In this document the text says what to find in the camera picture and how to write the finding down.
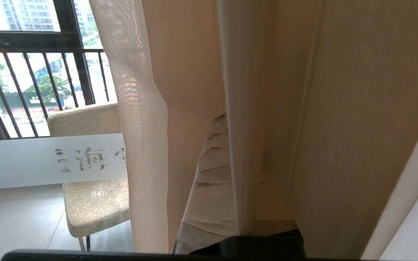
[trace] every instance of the beige fabric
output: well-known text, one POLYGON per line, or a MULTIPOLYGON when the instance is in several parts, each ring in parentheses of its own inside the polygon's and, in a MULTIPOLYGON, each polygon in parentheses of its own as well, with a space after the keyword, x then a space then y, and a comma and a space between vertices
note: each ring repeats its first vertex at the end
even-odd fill
MULTIPOLYGON (((223 71, 236 233, 292 216, 309 257, 361 257, 418 140, 418 1, 91 2, 137 251, 174 242, 204 132, 225 109, 223 71)), ((207 171, 219 179, 222 165, 207 171)))
MULTIPOLYGON (((257 184, 260 195, 270 195, 267 191, 276 189, 270 180, 257 180, 257 184)), ((209 126, 176 238, 175 254, 189 254, 238 235, 233 196, 227 117, 223 114, 209 126)), ((279 206, 276 198, 260 197, 256 203, 252 235, 270 236, 297 228, 293 220, 282 219, 287 213, 272 211, 273 206, 279 206)))
POLYGON ((88 236, 129 220, 127 178, 66 183, 63 190, 67 225, 73 237, 88 236))
POLYGON ((414 208, 415 204, 418 204, 418 142, 373 231, 362 259, 418 261, 418 207, 414 208))
POLYGON ((308 257, 358 259, 418 140, 418 2, 325 3, 288 205, 308 257))
POLYGON ((134 249, 168 252, 205 132, 225 111, 217 3, 92 0, 90 4, 126 130, 134 249))
POLYGON ((141 1, 91 1, 120 110, 136 252, 167 252, 167 106, 151 70, 141 1))
MULTIPOLYGON (((60 111, 48 118, 54 137, 121 132, 117 104, 60 111)), ((129 219, 128 181, 101 180, 63 184, 69 232, 83 237, 129 219)))
POLYGON ((48 117, 54 137, 121 133, 117 104, 89 105, 55 113, 48 117))

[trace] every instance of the chair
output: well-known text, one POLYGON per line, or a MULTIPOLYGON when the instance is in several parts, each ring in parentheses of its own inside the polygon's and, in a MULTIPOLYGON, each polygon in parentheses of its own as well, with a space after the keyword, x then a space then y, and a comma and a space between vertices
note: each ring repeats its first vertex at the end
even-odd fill
MULTIPOLYGON (((117 104, 89 105, 51 115, 48 128, 52 137, 121 133, 121 119, 117 104)), ((82 251, 90 251, 92 233, 130 219, 127 178, 65 183, 63 191, 68 229, 82 251)))

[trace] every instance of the tile floor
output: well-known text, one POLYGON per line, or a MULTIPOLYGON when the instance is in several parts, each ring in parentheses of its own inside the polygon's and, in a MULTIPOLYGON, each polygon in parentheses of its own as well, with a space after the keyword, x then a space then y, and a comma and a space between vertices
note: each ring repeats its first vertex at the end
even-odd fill
MULTIPOLYGON (((69 234, 62 185, 0 190, 0 259, 14 249, 80 250, 69 234)), ((133 251, 130 222, 91 235, 94 251, 133 251)))

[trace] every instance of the sheer curtain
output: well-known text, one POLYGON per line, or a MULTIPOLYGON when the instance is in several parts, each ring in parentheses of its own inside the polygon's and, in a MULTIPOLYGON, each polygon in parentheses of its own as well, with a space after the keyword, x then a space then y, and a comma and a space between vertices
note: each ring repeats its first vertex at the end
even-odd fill
POLYGON ((226 112, 235 234, 295 220, 309 257, 361 257, 418 142, 418 2, 90 3, 136 251, 181 235, 206 132, 226 112))

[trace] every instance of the metal chair leg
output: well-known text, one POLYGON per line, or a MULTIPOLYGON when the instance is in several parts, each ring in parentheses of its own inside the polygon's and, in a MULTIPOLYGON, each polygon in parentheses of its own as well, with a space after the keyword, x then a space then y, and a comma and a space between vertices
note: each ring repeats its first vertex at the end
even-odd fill
POLYGON ((91 251, 90 250, 90 235, 87 236, 87 251, 91 251))
POLYGON ((83 243, 83 237, 79 238, 79 243, 80 243, 80 250, 85 251, 85 244, 83 243))

